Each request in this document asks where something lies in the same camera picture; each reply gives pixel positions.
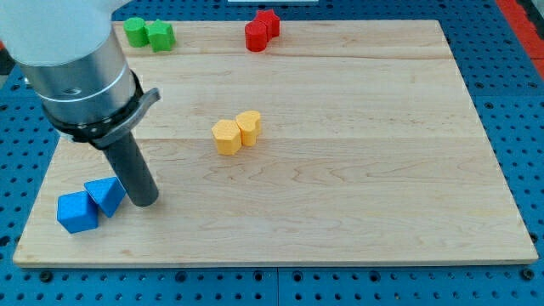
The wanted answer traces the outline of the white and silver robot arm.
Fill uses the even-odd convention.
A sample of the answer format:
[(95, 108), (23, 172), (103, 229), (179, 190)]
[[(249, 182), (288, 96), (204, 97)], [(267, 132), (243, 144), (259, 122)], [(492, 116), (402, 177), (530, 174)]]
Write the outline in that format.
[(112, 13), (127, 0), (1, 0), (1, 39), (64, 137), (124, 144), (160, 98), (128, 66)]

